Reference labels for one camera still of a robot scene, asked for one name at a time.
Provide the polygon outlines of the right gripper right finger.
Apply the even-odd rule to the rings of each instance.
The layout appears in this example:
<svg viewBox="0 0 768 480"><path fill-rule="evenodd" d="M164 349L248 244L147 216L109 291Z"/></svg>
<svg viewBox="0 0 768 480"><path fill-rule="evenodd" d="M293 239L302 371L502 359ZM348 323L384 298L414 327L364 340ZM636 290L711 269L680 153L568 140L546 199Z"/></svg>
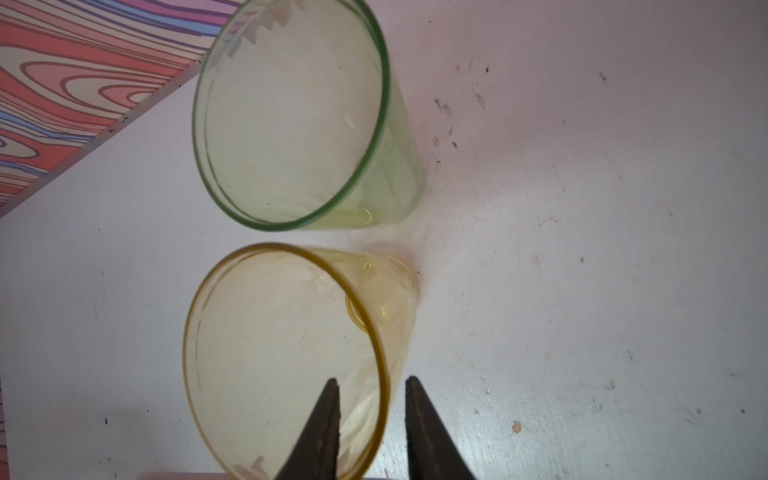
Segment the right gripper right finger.
<svg viewBox="0 0 768 480"><path fill-rule="evenodd" d="M405 382L405 427L410 479L475 480L416 376Z"/></svg>

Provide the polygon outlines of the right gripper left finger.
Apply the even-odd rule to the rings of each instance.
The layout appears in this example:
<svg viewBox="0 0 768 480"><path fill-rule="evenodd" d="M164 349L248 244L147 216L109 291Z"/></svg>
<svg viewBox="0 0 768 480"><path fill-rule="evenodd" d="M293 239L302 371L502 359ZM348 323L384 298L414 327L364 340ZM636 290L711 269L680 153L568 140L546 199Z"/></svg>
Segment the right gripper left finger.
<svg viewBox="0 0 768 480"><path fill-rule="evenodd" d="M278 480L335 480L340 448L340 393L329 379L298 438Z"/></svg>

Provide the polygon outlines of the yellow-green tall glass back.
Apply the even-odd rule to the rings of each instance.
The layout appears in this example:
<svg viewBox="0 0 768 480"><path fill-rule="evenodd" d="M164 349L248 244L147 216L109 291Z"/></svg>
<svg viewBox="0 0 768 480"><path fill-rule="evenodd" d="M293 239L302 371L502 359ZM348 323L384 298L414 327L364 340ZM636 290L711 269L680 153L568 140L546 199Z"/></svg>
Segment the yellow-green tall glass back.
<svg viewBox="0 0 768 480"><path fill-rule="evenodd" d="M405 219L424 191L385 37L364 1L247 1L207 54L192 115L215 204L268 232Z"/></svg>

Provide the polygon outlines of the yellow tall glass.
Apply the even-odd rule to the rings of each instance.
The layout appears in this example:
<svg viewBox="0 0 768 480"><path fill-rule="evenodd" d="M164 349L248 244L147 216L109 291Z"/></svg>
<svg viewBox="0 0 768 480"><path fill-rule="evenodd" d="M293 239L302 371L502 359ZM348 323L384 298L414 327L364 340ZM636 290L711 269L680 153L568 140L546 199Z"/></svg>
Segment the yellow tall glass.
<svg viewBox="0 0 768 480"><path fill-rule="evenodd" d="M183 375L200 434L235 479L273 479L329 380L340 393L337 475L360 479L381 444L416 320L399 260L283 243L236 250L186 320Z"/></svg>

